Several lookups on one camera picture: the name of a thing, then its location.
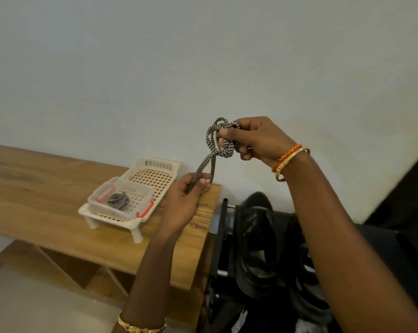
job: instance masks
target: gold bracelet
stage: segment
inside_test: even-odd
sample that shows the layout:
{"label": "gold bracelet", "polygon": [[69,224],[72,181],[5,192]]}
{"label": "gold bracelet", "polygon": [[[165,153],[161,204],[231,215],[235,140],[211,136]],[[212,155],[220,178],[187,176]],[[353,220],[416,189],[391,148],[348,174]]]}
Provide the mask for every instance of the gold bracelet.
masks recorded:
{"label": "gold bracelet", "polygon": [[291,159],[293,157],[295,157],[297,154],[299,154],[301,151],[306,151],[308,152],[308,154],[311,153],[311,150],[308,147],[301,147],[298,150],[296,150],[295,152],[293,152],[290,156],[288,156],[285,160],[283,160],[281,162],[281,164],[278,165],[277,169],[275,170],[275,179],[279,182],[285,182],[286,179],[282,178],[279,179],[278,177],[280,176],[280,172],[283,170],[283,168],[291,161]]}
{"label": "gold bracelet", "polygon": [[166,322],[164,322],[164,325],[163,325],[162,328],[158,328],[158,329],[155,329],[155,330],[149,330],[147,328],[135,327],[135,326],[132,326],[132,325],[128,324],[127,322],[123,321],[123,319],[121,319],[121,313],[118,316],[118,321],[117,322],[121,327],[123,327],[123,329],[126,332],[129,332],[129,333],[161,333],[166,328]]}

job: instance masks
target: basket leg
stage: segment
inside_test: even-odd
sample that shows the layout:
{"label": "basket leg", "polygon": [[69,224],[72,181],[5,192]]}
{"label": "basket leg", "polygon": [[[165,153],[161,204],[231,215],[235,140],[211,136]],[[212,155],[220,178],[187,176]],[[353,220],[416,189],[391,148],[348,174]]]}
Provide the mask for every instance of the basket leg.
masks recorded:
{"label": "basket leg", "polygon": [[141,243],[143,240],[143,236],[141,235],[140,231],[137,229],[130,230],[132,233],[132,237],[134,238],[135,243]]}
{"label": "basket leg", "polygon": [[90,218],[90,217],[86,217],[85,219],[87,223],[89,224],[90,228],[96,229],[97,227],[99,227],[99,222],[97,220],[94,220],[93,218]]}

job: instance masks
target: hand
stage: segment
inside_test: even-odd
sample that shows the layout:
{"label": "hand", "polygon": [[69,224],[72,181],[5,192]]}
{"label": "hand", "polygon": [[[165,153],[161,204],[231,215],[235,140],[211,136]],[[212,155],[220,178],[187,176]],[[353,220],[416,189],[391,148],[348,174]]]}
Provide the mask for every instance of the hand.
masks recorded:
{"label": "hand", "polygon": [[254,157],[272,167],[278,158],[296,145],[268,117],[241,118],[236,122],[241,129],[221,129],[217,138],[238,141],[237,152],[242,160]]}
{"label": "hand", "polygon": [[206,182],[211,174],[203,173],[192,191],[186,195],[193,175],[194,173],[188,173],[170,186],[159,230],[179,236],[195,215],[200,195],[207,192],[212,185]]}

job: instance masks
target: floor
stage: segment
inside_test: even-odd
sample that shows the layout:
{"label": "floor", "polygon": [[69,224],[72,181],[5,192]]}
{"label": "floor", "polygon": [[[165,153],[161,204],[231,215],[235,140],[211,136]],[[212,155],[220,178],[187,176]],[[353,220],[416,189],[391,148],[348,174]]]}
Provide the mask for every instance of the floor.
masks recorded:
{"label": "floor", "polygon": [[109,333],[120,310],[0,268],[0,333]]}

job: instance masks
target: forearm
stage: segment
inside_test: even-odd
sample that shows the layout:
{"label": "forearm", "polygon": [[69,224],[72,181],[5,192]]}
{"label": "forearm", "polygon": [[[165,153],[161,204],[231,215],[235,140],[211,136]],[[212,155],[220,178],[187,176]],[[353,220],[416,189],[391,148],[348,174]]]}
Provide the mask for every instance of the forearm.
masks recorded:
{"label": "forearm", "polygon": [[[153,234],[121,312],[121,318],[130,325],[156,329],[164,324],[173,249],[177,239],[177,235],[161,229]],[[123,332],[125,330],[117,324],[112,331]]]}
{"label": "forearm", "polygon": [[328,302],[344,332],[418,332],[418,310],[302,152],[283,170]]}

